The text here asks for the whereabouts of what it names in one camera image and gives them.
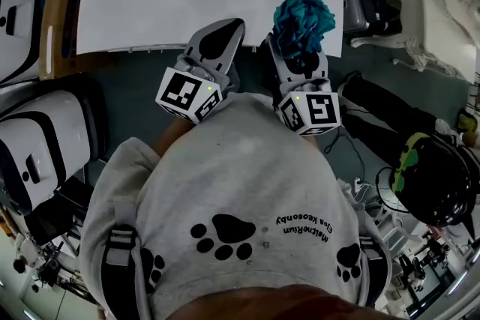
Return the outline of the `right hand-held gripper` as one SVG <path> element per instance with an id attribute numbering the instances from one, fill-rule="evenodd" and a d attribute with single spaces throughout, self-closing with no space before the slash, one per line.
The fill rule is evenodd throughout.
<path id="1" fill-rule="evenodd" d="M 272 33 L 265 38 L 265 87 L 280 120 L 300 136 L 317 136 L 340 126 L 338 94 L 328 78 L 324 52 L 284 58 Z"/>

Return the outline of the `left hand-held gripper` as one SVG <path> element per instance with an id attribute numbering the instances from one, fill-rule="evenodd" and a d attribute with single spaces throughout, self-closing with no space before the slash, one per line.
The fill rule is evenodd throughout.
<path id="1" fill-rule="evenodd" d="M 193 34 L 168 67 L 155 102 L 168 113 L 198 124 L 240 86 L 234 58 L 245 37 L 245 21 L 222 19 Z"/>

